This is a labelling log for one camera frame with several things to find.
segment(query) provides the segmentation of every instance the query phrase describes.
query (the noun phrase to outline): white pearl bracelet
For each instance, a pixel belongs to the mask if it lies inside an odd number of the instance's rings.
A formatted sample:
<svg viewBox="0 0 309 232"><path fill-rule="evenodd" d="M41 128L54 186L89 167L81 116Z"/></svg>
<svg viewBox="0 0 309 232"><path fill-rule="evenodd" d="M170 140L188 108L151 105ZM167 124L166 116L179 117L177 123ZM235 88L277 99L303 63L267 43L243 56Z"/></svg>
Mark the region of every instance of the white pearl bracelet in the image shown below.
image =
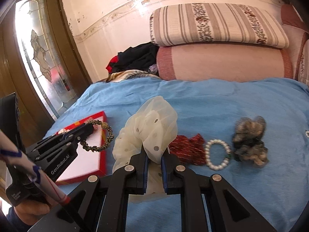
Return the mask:
<svg viewBox="0 0 309 232"><path fill-rule="evenodd" d="M216 165L216 166L211 163L210 153L209 153L209 150L210 150L210 148L211 148L211 146L213 144L220 144L220 145L222 145L224 147L226 153L228 154L228 156L225 157L223 162L220 165ZM225 143L223 140L211 139L205 145L206 165L209 166L209 168L212 169L212 170L217 171L217 170L222 170L223 168L225 168L228 165L229 161L230 161L230 157L231 157L231 149L230 149L229 145L227 143Z"/></svg>

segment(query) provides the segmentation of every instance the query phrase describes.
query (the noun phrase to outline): blue bedsheet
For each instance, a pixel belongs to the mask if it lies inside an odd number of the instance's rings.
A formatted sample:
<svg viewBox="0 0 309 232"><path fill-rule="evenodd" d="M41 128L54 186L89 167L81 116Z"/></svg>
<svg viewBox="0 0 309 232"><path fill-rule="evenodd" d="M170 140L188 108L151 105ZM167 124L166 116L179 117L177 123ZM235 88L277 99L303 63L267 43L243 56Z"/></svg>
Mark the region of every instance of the blue bedsheet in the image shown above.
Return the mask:
<svg viewBox="0 0 309 232"><path fill-rule="evenodd" d="M309 91L291 79L272 78L249 83L210 79L200 82L139 78L120 83L91 85L70 107L47 136L104 110L115 136L146 100L161 95L178 113L180 135L200 133L231 145L234 126L241 117L260 115L267 122L263 141L270 162L262 169L231 160L219 173L278 231L289 231L309 200ZM107 151L111 173L113 144ZM222 148L211 149L214 163L224 157ZM206 166L192 166L210 176ZM180 197L129 204L127 231L181 231Z"/></svg>

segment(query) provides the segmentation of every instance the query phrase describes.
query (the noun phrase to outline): human hand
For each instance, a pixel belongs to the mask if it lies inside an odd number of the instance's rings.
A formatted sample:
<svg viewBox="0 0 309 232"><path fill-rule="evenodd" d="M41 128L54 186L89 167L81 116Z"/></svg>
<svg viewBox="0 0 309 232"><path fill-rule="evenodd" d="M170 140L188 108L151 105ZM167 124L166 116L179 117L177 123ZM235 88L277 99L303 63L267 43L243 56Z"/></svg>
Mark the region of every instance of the human hand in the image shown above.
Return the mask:
<svg viewBox="0 0 309 232"><path fill-rule="evenodd" d="M23 200L19 205L14 207L16 215L27 225L34 225L41 217L57 205L49 196L45 196L48 204L35 200Z"/></svg>

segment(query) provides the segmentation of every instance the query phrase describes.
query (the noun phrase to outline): pile of clothes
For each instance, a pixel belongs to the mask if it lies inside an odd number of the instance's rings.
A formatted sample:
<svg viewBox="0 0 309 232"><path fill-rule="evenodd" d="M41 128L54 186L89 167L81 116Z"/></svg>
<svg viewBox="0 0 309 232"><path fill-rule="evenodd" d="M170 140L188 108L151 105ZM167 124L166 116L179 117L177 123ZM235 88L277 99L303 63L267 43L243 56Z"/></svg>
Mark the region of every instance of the pile of clothes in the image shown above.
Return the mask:
<svg viewBox="0 0 309 232"><path fill-rule="evenodd" d="M101 82L119 82L124 79L149 76L159 78L156 64L158 50L159 46L149 42L119 52L106 67L109 77Z"/></svg>

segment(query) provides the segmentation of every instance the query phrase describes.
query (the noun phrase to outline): wooden door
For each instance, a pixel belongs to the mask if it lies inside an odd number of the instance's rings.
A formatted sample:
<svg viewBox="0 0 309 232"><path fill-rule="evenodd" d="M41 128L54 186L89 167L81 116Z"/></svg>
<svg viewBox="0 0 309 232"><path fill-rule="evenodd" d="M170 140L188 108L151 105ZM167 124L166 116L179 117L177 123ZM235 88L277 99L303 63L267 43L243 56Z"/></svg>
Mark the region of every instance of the wooden door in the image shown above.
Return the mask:
<svg viewBox="0 0 309 232"><path fill-rule="evenodd" d="M77 52L60 0L36 0L38 4L30 3L32 1L35 0L17 0L0 24L0 97L17 93L20 132L25 146L43 138L54 119L91 83ZM23 38L24 31L20 27L25 27L25 30L29 28L26 27L26 21L19 20L19 11L25 6L30 8L30 18L38 20L44 27L41 33L38 29L32 29ZM38 19L31 17L34 12L39 15ZM62 90L60 101L50 98L50 88L57 93L57 89ZM66 105L63 98L69 96L72 99ZM52 100L57 104L62 103L61 110L56 110Z"/></svg>

